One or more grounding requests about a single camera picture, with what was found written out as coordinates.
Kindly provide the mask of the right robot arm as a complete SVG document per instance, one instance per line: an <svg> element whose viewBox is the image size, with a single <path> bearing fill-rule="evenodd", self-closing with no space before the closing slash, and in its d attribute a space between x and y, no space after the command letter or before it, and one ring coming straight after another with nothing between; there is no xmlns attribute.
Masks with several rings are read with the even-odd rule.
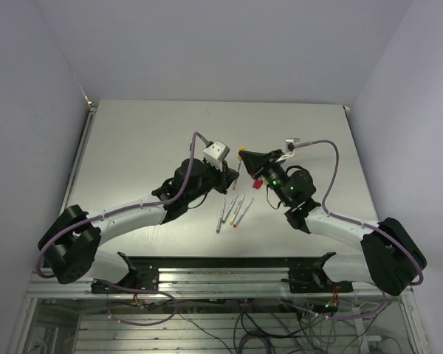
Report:
<svg viewBox="0 0 443 354"><path fill-rule="evenodd" d="M422 275L427 261L398 220L368 222L326 211L313 198L316 187L309 171L294 166L289 173L281 165L281 150L243 150L238 156L247 173L254 179L264 179L277 195L293 229L329 237L358 251L353 256L331 251L317 260L310 275L316 290L328 291L340 282L363 282L398 296Z"/></svg>

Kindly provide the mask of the purple marker pen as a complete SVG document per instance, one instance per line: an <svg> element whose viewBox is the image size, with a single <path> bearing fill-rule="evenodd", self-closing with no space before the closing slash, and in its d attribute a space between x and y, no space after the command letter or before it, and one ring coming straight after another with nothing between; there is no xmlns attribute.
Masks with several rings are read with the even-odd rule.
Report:
<svg viewBox="0 0 443 354"><path fill-rule="evenodd" d="M219 219L217 220L216 234L219 234L220 231L221 231L223 220L224 220L225 209L226 209L226 198L224 198L224 201L223 201L223 204L222 204L222 208L221 208L221 212L220 212L220 215L219 215Z"/></svg>

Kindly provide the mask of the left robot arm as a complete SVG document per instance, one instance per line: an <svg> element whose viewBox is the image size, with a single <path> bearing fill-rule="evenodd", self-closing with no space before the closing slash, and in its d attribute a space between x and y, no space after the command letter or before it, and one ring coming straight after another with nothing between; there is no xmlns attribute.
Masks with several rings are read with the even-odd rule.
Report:
<svg viewBox="0 0 443 354"><path fill-rule="evenodd" d="M108 280L116 291L127 293L136 282L128 260L123 253L105 253L100 246L134 230L176 220L190 203L209 192L226 194L238 176L226 163L217 169L206 160L186 159L172 177L139 200L94 213L77 204L69 206L38 242L39 260L60 284L89 275Z"/></svg>

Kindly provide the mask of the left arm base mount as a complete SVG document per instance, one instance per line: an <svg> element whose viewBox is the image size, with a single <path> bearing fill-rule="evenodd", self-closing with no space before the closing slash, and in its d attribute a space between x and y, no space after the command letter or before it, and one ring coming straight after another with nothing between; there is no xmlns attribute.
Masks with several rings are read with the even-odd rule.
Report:
<svg viewBox="0 0 443 354"><path fill-rule="evenodd" d="M150 291L159 284L159 270L150 263L139 263L137 258L122 252L99 251L96 260L86 275L92 278L92 294L131 294L121 288Z"/></svg>

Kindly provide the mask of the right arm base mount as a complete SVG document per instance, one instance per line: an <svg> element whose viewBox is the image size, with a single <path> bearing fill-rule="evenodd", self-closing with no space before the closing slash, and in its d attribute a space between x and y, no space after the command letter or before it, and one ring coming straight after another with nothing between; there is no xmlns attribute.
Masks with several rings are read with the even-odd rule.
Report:
<svg viewBox="0 0 443 354"><path fill-rule="evenodd" d="M327 277L323 267L327 260L335 256L335 252L328 252L321 257L293 257L287 259L287 276L281 279L289 286L291 294L351 293L352 282L334 282Z"/></svg>

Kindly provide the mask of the orange marker pen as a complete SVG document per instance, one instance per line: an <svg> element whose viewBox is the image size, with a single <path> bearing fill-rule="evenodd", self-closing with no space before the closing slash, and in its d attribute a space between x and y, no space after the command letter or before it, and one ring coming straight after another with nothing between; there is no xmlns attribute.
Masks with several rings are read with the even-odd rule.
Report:
<svg viewBox="0 0 443 354"><path fill-rule="evenodd" d="M241 169L241 164L242 164L242 159L239 154L240 154L240 152L238 152L238 154L237 154L237 161L238 162L237 162L237 167L236 167L236 172L238 173L238 176L236 177L235 181L233 182L232 190L236 190L236 186L237 186L238 178L239 178L239 173L240 173L240 169Z"/></svg>

